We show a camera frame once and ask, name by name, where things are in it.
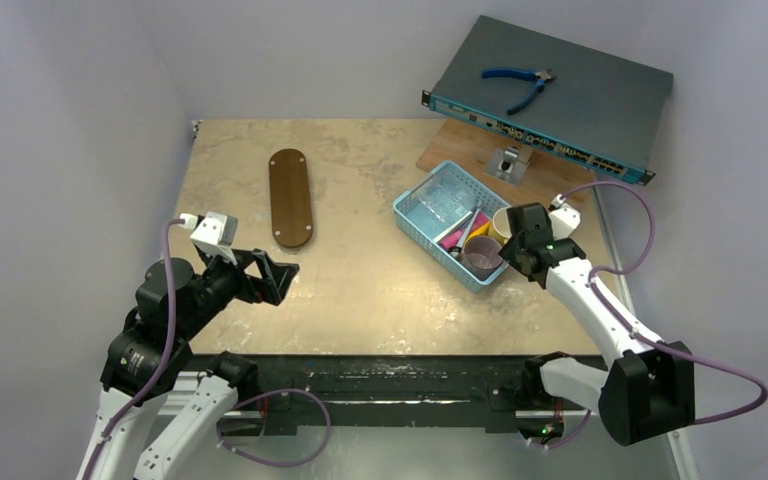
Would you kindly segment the brown wooden oval tray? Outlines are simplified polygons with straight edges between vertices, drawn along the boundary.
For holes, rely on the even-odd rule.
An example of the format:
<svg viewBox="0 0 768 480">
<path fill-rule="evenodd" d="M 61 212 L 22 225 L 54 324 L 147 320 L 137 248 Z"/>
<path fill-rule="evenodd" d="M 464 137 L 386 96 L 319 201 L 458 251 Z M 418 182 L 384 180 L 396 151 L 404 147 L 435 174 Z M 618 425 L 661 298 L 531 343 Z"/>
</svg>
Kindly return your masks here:
<svg viewBox="0 0 768 480">
<path fill-rule="evenodd" d="M 285 249 L 298 249 L 314 232 L 313 208 L 307 158 L 299 150 L 286 148 L 269 159 L 271 230 Z"/>
</svg>

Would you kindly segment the light blue plastic basket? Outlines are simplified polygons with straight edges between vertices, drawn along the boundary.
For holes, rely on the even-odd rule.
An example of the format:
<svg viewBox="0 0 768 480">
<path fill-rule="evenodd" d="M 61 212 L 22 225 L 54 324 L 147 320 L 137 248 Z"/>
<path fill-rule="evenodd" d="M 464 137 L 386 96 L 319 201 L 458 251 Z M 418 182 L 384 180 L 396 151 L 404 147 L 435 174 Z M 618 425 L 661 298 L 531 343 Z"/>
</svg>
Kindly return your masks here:
<svg viewBox="0 0 768 480">
<path fill-rule="evenodd" d="M 443 234 L 470 218 L 476 205 L 488 215 L 510 203 L 457 163 L 446 160 L 434 167 L 414 189 L 393 202 L 398 227 L 469 291 L 478 294 L 504 271 L 496 268 L 480 279 L 441 245 Z"/>
</svg>

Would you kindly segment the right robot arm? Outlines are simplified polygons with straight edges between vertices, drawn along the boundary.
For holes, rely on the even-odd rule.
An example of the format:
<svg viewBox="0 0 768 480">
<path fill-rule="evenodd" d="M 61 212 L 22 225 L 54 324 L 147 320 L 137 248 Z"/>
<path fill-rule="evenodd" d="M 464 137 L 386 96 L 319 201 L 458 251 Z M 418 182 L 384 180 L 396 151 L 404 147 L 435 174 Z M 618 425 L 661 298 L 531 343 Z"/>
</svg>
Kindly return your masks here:
<svg viewBox="0 0 768 480">
<path fill-rule="evenodd" d="M 597 346 L 604 369 L 555 352 L 526 362 L 517 397 L 536 407 L 556 398 L 596 413 L 610 437 L 632 445 L 691 425 L 695 372 L 682 342 L 664 343 L 593 275 L 579 245 L 555 237 L 538 203 L 505 211 L 512 236 L 500 255 L 554 296 Z"/>
</svg>

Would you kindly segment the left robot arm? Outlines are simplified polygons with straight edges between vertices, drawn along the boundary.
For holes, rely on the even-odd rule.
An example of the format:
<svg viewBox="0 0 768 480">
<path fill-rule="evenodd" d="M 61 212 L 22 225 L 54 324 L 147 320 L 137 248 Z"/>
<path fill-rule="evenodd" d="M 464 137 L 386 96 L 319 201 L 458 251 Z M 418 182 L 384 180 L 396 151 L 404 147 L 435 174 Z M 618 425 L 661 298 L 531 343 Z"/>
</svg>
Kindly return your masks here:
<svg viewBox="0 0 768 480">
<path fill-rule="evenodd" d="M 79 471 L 100 479 L 113 470 L 101 457 L 125 441 L 124 422 L 147 419 L 150 408 L 169 393 L 193 356 L 191 340 L 234 300 L 278 306 L 300 268 L 276 263 L 260 250 L 234 250 L 232 265 L 201 254 L 198 274 L 182 259 L 165 256 L 145 273 L 136 305 L 122 332 L 110 343 L 101 374 L 99 424 Z"/>
</svg>

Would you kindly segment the purple translucent cup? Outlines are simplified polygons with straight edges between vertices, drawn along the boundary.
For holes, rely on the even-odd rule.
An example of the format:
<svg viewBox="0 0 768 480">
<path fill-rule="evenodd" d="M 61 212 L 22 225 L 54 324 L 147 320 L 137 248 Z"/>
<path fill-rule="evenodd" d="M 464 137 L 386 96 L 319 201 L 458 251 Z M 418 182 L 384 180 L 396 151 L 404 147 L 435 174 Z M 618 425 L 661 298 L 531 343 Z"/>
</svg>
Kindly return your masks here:
<svg viewBox="0 0 768 480">
<path fill-rule="evenodd" d="M 502 246 L 493 237 L 478 235 L 468 240 L 461 252 L 460 263 L 478 280 L 489 278 L 503 263 Z"/>
</svg>

